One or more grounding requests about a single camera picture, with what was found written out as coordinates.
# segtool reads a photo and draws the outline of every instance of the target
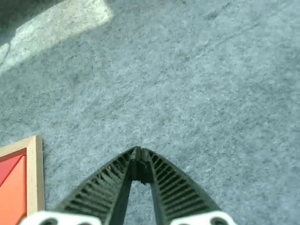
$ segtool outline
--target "floor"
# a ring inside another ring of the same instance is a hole
[[[48,210],[139,145],[240,225],[300,225],[299,1],[30,6],[0,30],[0,144],[42,136]],[[125,224],[155,224],[148,186]]]

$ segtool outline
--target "gray carpet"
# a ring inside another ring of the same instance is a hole
[[[139,145],[240,225],[299,225],[300,1],[68,0],[0,36],[0,145],[44,140],[51,210]],[[154,225],[134,183],[125,224]]]

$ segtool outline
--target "sunlight patch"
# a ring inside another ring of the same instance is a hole
[[[0,73],[112,17],[103,0],[65,0],[24,23],[10,43],[0,46]]]

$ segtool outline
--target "red board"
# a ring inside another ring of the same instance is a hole
[[[13,170],[15,165],[17,165],[17,163],[20,161],[22,156],[23,154],[0,162],[0,187],[5,181],[5,179],[9,176],[10,172]]]
[[[0,221],[16,225],[26,216],[26,156],[21,156],[0,187]]]

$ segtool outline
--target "ribbed gripper pad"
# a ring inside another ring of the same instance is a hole
[[[149,151],[149,154],[154,173],[154,190],[164,212],[165,223],[175,218],[219,210],[205,191],[183,171],[153,151]]]
[[[72,192],[57,207],[56,211],[85,214],[96,216],[102,222],[110,220],[119,195],[124,190],[130,189],[129,163],[133,150],[126,151],[117,156],[114,160],[102,166],[85,180],[76,190]]]

